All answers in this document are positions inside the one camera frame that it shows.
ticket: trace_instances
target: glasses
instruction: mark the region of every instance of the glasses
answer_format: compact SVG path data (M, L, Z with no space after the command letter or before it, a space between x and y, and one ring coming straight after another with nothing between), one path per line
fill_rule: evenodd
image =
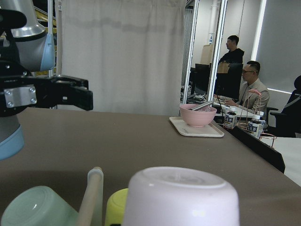
M256 73L257 73L257 71L246 71L246 70L243 70L243 71L242 71L243 74L245 74L245 73L247 73L247 72L256 72Z

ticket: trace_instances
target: bottle cap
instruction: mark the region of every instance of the bottle cap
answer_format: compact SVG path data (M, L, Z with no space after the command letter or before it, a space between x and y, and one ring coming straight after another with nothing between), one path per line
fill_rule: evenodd
M253 115L253 119L260 119L260 115L257 114Z

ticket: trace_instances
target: brown tabletop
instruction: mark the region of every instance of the brown tabletop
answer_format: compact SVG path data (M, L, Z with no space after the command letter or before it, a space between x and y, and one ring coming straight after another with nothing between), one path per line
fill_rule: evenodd
M21 192L45 185L79 210L87 173L104 172L110 195L139 170L176 166L206 171L237 190L241 226L300 226L301 187L231 134L180 135L168 116L27 108L18 114L25 146L0 161L0 213Z

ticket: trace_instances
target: black chair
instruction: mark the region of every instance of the black chair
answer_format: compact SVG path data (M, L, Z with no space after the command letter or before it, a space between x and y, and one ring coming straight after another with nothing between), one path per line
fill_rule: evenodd
M276 118L276 127L268 127L268 132L277 137L296 137L301 133L301 75L296 78L295 90L281 113L271 112Z

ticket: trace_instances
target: plastic bottle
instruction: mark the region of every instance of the plastic bottle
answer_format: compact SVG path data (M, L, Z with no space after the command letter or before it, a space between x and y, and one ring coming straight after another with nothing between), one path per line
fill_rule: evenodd
M264 129L264 126L265 126L265 120L263 119L263 112L258 112L258 114L260 115L260 119L259 119L259 121L261 122L261 132L260 132L260 134L261 133L263 133L263 129Z
M210 39L209 39L209 45L212 44L212 34L210 35Z
M236 126L236 108L230 107L229 111L225 114L224 127L227 129L233 129Z
M261 134L261 122L260 122L260 115L255 114L253 119L248 122L247 132L250 133L252 136L259 138Z

